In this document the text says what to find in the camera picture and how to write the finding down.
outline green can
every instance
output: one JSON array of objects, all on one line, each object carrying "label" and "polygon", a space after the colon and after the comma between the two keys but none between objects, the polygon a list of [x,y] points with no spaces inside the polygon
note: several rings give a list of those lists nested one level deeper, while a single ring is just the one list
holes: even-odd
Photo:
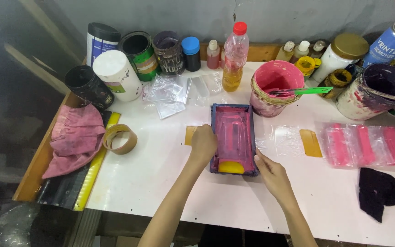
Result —
[{"label": "green can", "polygon": [[118,43],[118,49],[126,54],[140,81],[151,81],[161,73],[147,32],[136,31],[126,34]]}]

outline white jar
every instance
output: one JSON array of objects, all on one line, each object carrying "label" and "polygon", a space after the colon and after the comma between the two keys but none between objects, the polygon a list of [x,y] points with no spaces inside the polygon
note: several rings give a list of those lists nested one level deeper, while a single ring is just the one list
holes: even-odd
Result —
[{"label": "white jar", "polygon": [[369,49],[368,42],[359,35],[342,33],[338,35],[321,56],[321,66],[311,76],[318,83],[337,69],[345,69],[356,63]]},{"label": "white jar", "polygon": [[115,98],[127,102],[138,98],[143,86],[126,55],[118,50],[100,54],[92,64],[96,75],[114,93]]}]

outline packing tape roll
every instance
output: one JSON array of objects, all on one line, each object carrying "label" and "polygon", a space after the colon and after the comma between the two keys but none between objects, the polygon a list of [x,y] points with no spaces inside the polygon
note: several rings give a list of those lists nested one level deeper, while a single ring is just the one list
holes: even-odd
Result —
[{"label": "packing tape roll", "polygon": [[[129,139],[126,143],[124,143],[123,146],[113,149],[112,142],[114,141],[114,138],[121,132],[129,132]],[[129,126],[125,124],[116,124],[108,128],[105,132],[103,137],[103,146],[115,154],[126,154],[132,151],[132,149],[136,146],[137,141],[138,138],[136,137],[136,134],[129,128]]]}]

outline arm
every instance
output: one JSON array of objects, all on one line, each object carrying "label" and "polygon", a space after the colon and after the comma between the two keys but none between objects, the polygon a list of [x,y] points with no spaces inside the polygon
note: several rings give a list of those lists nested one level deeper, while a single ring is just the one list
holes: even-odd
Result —
[{"label": "arm", "polygon": [[141,237],[138,247],[168,247],[172,243],[185,202],[196,180],[210,162],[217,149],[217,138],[209,125],[197,127],[191,140],[188,161],[162,200],[155,215]]},{"label": "arm", "polygon": [[264,156],[258,149],[254,157],[266,188],[277,199],[288,222],[294,247],[318,247],[298,206],[286,169]]}]

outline blue bottle cap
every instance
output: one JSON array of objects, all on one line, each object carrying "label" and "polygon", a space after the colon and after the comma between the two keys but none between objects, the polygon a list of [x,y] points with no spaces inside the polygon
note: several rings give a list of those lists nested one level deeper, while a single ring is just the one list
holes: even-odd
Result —
[{"label": "blue bottle cap", "polygon": [[194,55],[199,52],[200,43],[198,38],[190,36],[182,40],[182,51],[185,55]]}]

